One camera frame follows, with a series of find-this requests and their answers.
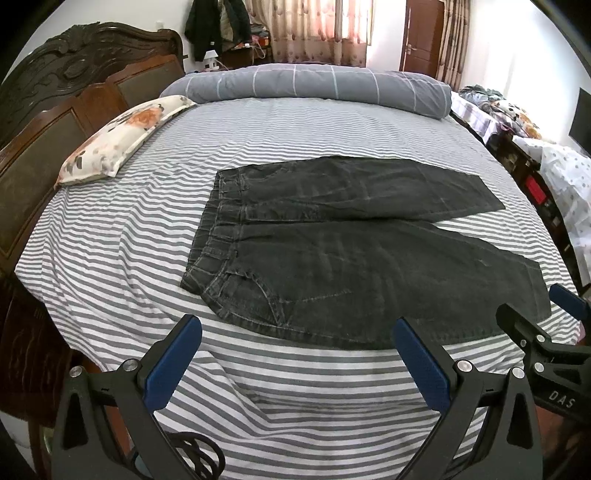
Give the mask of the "white dotted cloth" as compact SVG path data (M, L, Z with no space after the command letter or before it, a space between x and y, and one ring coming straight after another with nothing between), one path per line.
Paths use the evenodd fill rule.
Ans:
M513 143L540 165L563 217L583 285L590 283L590 158L568 146L514 136Z

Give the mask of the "patterned window curtain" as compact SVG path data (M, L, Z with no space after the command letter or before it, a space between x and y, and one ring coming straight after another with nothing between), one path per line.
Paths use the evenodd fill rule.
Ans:
M270 33L273 61L363 67L372 34L372 1L247 1L250 18Z

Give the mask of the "floral pillow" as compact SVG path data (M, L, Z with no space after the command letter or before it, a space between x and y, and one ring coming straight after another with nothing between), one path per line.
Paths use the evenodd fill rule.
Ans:
M197 104L170 95L136 105L105 124L62 163L54 188L115 178L159 128Z

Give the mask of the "grey rolled duvet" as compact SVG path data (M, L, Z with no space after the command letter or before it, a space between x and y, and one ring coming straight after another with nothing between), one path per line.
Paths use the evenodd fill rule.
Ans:
M161 94L183 95L197 104L243 98L318 98L379 105L434 119L443 119L452 110L451 87L430 76L331 64L272 63L190 73Z

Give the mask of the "cluttered side table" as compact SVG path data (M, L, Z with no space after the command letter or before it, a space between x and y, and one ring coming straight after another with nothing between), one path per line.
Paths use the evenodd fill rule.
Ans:
M514 135L508 127L456 92L452 93L452 116L484 144L526 195L565 261L577 291L582 293L586 284L580 273L575 249L563 216L540 175L540 163L513 141Z

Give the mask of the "dark wooden headboard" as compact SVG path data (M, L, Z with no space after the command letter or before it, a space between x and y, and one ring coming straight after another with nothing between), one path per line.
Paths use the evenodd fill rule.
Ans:
M11 416L53 426L72 357L15 273L60 166L109 120L183 76L182 61L174 30L74 25L1 85L1 409Z

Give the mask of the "brown wooden door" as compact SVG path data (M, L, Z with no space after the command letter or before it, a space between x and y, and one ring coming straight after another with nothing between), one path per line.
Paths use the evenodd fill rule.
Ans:
M409 0L400 70L435 78L444 27L445 3L440 0Z

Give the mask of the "black denim pants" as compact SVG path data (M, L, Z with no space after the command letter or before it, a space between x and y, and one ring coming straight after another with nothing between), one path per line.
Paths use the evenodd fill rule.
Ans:
M445 221L497 212L472 174L325 157L219 171L181 279L221 320L328 348L392 347L399 318L443 344L551 313L539 264Z

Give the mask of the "black monitor screen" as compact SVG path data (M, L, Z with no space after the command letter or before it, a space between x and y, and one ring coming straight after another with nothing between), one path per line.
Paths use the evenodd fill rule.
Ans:
M579 90L569 137L588 155L591 154L591 95Z

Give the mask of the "grey white striped bedsheet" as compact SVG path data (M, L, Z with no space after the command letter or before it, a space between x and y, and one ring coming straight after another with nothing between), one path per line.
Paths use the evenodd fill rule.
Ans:
M438 420L391 338L417 322L506 373L510 304L559 343L572 283L504 167L451 117L318 98L191 107L116 176L60 188L20 281L105 369L184 315L201 344L157 420L214 440L226 479L393 479Z

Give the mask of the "black hanging jacket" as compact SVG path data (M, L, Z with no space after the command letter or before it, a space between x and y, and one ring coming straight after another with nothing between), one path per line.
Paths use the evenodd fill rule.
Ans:
M249 12L242 0L194 0L184 27L194 61L201 62L205 53L224 53L252 39Z

